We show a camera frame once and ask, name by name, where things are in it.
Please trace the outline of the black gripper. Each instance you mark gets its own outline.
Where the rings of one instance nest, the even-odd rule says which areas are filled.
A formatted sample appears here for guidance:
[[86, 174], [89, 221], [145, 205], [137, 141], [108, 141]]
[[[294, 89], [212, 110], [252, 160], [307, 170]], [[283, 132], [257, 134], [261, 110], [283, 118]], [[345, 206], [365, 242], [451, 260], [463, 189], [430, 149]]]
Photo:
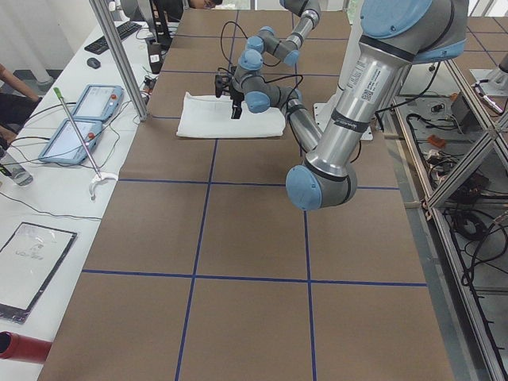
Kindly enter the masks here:
[[242, 115], [241, 103], [244, 101], [244, 93], [236, 89], [231, 89], [230, 98], [233, 101], [231, 118], [233, 120], [238, 120]]

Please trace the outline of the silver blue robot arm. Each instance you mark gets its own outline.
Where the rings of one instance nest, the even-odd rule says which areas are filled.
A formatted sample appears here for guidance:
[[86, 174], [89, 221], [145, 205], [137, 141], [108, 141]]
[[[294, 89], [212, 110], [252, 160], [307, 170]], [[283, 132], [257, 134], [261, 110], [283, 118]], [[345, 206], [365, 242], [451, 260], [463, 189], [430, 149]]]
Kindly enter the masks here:
[[247, 39], [245, 51], [249, 58], [254, 57], [254, 53], [259, 56], [267, 53], [293, 67], [298, 62], [305, 39], [321, 20], [321, 5], [315, 0], [288, 0], [279, 1], [279, 4], [299, 17], [298, 24], [286, 38], [278, 38], [269, 26], [262, 27], [255, 36]]
[[360, 10], [360, 55], [337, 99], [329, 121], [319, 129], [297, 90], [267, 83], [264, 54], [292, 66], [309, 33], [318, 26], [316, 1], [285, 1], [299, 17], [290, 36], [279, 39], [262, 28], [242, 52], [230, 88], [242, 94], [254, 114], [278, 108], [305, 151], [302, 164], [291, 168], [286, 190], [301, 210], [346, 203], [356, 192], [350, 157], [379, 110], [400, 69], [459, 56], [465, 47], [468, 3], [465, 1], [366, 1]]

